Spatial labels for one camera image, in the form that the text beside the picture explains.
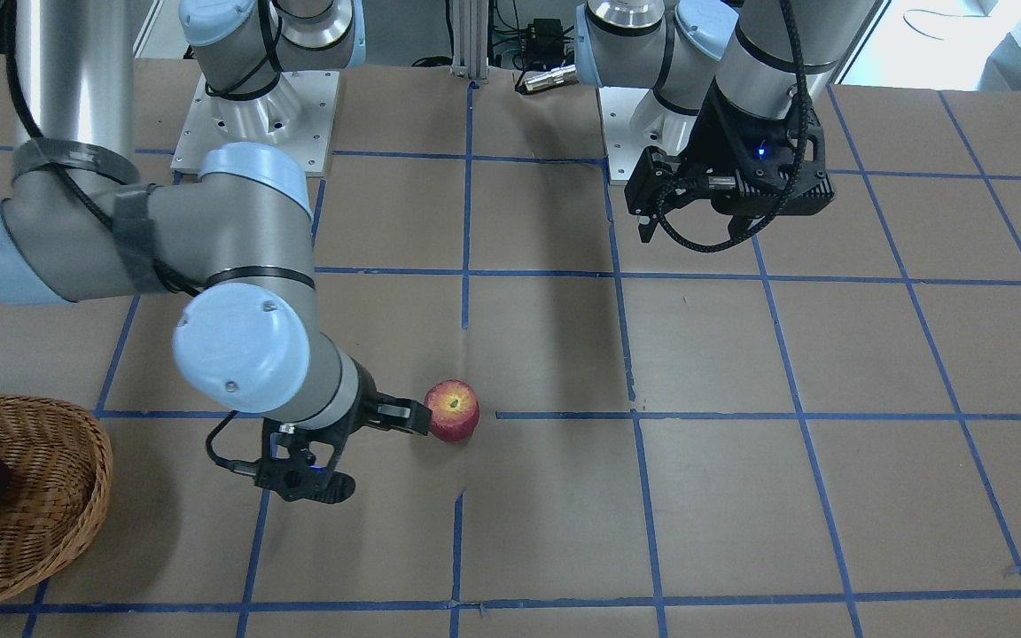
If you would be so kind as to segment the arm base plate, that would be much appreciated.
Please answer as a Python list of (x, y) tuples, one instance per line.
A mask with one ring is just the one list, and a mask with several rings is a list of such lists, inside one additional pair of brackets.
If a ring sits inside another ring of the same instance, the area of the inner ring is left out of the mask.
[(681, 114), (663, 106), (652, 89), (600, 86), (598, 104), (613, 186), (627, 184), (649, 146), (677, 156), (688, 144), (697, 119), (696, 114)]
[(208, 96), (199, 77), (171, 169), (195, 175), (210, 151), (250, 141), (289, 154), (308, 177), (324, 177), (340, 80), (338, 70), (284, 73), (268, 96), (239, 102)]

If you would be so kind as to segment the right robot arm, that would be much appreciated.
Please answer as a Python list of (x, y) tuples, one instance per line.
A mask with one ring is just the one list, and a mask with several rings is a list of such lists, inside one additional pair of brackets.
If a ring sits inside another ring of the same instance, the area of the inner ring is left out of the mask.
[(264, 143), (230, 142), (191, 184), (145, 183), (130, 160), (124, 1), (5, 3), (5, 81), (18, 121), (0, 199), (0, 301), (52, 306), (187, 294), (173, 335), (188, 384), (262, 419), (260, 455), (207, 456), (283, 500), (336, 504), (363, 427), (425, 435), (431, 411), (381, 393), (319, 327), (307, 177)]

